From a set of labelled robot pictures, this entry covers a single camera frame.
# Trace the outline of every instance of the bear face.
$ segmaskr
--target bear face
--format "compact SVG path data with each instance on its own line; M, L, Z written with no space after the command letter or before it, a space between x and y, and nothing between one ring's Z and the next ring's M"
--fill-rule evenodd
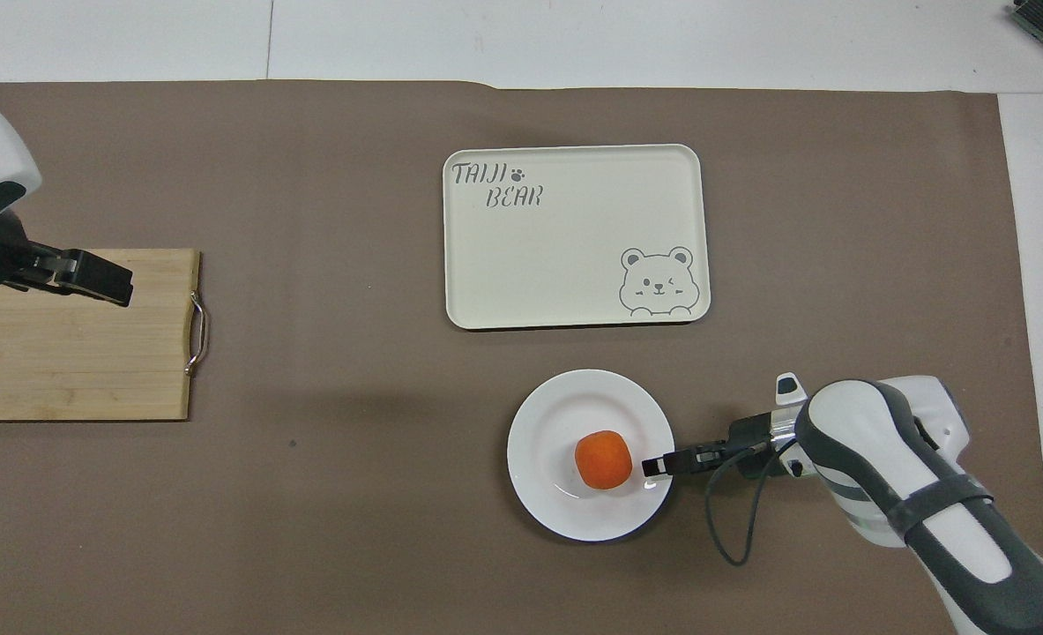
M618 300L631 315L690 315L701 289L694 282L689 249L677 246L669 254L646 255L639 249L623 252L623 286Z

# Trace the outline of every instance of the brown table cover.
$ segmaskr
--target brown table cover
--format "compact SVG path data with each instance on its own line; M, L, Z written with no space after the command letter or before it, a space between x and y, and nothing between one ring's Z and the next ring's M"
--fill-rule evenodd
M792 369L939 374L961 462L1043 555L1043 480L996 99L469 83L0 84L56 246L202 251L187 422L0 422L0 632L948 632L905 551L817 480L767 487L750 565L703 479L630 538L534 521L505 439L542 381L639 383L676 441ZM713 306L688 325L465 333L443 309L441 163L679 142ZM743 538L751 484L719 522Z

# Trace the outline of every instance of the cutting board handle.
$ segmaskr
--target cutting board handle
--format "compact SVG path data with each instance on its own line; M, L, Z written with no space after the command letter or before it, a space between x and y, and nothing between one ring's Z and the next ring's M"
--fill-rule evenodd
M208 309L203 306L202 298L199 297L199 292L193 290L190 294L191 297L191 309L193 309L193 324L196 321L196 315L199 314L199 338L196 342L196 350L188 358L188 364L184 367L184 374L192 377L196 373L196 367L203 360L203 355L208 353L208 326L210 326L210 318L208 318Z

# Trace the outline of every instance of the wooden cutting board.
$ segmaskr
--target wooden cutting board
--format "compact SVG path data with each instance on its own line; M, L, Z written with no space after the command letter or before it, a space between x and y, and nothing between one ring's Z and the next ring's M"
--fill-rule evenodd
M91 249L134 271L129 307L0 287L0 420L188 417L195 249Z

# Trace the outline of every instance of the white floor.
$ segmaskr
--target white floor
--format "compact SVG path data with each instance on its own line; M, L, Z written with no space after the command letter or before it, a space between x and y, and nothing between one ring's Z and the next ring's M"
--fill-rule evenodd
M0 0L0 81L316 77L998 93L1043 454L1043 48L1012 23L1010 4Z

